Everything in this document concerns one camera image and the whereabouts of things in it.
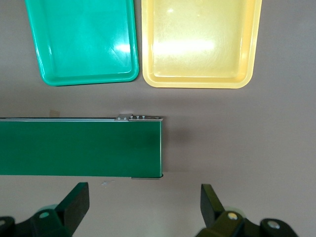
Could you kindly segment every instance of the yellow plastic tray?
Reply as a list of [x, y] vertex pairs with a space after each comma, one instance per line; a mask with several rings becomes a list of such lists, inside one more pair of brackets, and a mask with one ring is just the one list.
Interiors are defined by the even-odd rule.
[[154, 87], [240, 88], [252, 77], [262, 0], [142, 0]]

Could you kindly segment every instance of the plastic tray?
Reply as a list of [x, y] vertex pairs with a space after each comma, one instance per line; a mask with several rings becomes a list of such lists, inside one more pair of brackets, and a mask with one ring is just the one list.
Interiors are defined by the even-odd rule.
[[142, 0], [154, 87], [240, 88], [252, 77], [261, 0]]
[[124, 82], [139, 72], [133, 0], [25, 0], [49, 85]]

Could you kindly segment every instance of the gray table surface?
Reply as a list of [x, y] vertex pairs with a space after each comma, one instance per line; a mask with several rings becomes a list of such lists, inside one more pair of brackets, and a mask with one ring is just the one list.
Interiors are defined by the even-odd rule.
[[22, 221], [88, 181], [91, 208], [76, 237], [193, 237], [204, 226], [200, 184], [210, 183], [254, 223], [279, 218], [315, 236], [315, 12], [315, 0], [263, 0], [254, 74], [241, 89], [157, 89], [142, 72], [130, 83], [51, 87], [24, 1], [0, 0], [0, 117], [166, 116], [161, 180], [1, 176], [0, 215]]

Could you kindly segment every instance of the yellow tray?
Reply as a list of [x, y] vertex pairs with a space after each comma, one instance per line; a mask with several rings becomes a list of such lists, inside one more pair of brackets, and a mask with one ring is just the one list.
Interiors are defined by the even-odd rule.
[[142, 0], [154, 87], [240, 88], [252, 77], [262, 0]]

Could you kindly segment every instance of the green tray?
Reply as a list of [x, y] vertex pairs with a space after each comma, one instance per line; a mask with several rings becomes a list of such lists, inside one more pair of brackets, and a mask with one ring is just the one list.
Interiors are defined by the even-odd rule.
[[42, 79], [49, 85], [134, 80], [133, 0], [25, 0]]
[[159, 178], [161, 131], [149, 117], [0, 118], [0, 174]]

